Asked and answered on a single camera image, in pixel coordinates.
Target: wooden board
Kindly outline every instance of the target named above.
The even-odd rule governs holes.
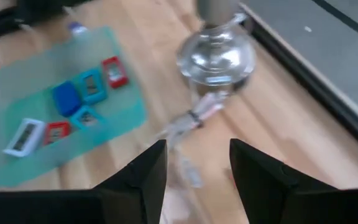
[[[192,0],[97,0],[76,9],[86,26],[114,29],[137,72],[150,118],[64,166],[16,189],[82,189],[100,183],[135,158],[152,136],[191,108],[175,59],[180,44],[201,22]],[[0,37],[0,67],[68,38],[69,18],[36,27],[37,36]],[[247,88],[180,144],[199,170],[203,187],[192,189],[170,170],[165,223],[247,223],[227,176],[229,140],[239,138],[291,166],[339,188],[358,188],[358,142],[252,39],[257,68]]]

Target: gray floor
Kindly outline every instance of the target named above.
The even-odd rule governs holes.
[[[358,33],[311,0],[242,2],[358,105]],[[358,22],[358,1],[328,2]]]

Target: wooden table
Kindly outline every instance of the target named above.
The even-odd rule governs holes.
[[[17,189],[93,187],[135,158],[164,124],[191,108],[175,53],[201,24],[192,0],[95,0],[76,10],[86,26],[107,25],[115,31],[137,72],[150,117],[139,129]],[[0,67],[67,39],[67,21],[67,17],[59,18],[36,27],[43,41],[23,31],[0,37]],[[171,189],[177,185],[188,189],[180,192],[194,206],[189,211],[177,209],[182,201],[167,204],[164,212],[176,220],[169,223],[247,223],[226,174],[230,138],[242,139],[336,187],[358,187],[358,142],[258,43],[253,44],[257,68],[248,87],[230,97],[224,110],[180,144],[198,168],[204,186],[192,189],[187,183],[169,183]],[[167,197],[177,199],[175,194]]]

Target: red block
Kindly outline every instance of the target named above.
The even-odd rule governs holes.
[[[103,73],[109,78],[111,88],[119,88],[128,83],[124,66],[117,56],[102,61]]]
[[[68,121],[48,123],[44,144],[48,145],[64,138],[70,134],[70,131],[71,127]]]

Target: plastic toy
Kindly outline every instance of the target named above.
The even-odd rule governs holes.
[[[45,132],[44,144],[51,144],[70,134],[70,124],[67,121],[49,123]]]
[[[65,117],[73,115],[81,107],[81,98],[70,81],[66,81],[52,90],[58,112]]]
[[[101,73],[98,69],[91,69],[81,74],[80,90],[84,101],[89,105],[107,98]]]
[[[109,77],[111,88],[119,88],[128,83],[128,77],[124,66],[117,56],[102,62],[103,72]]]
[[[103,120],[102,116],[88,105],[82,106],[71,118],[70,121],[80,129],[85,129]]]
[[[44,131],[45,123],[43,121],[23,119],[4,152],[17,157],[29,155],[39,145]]]

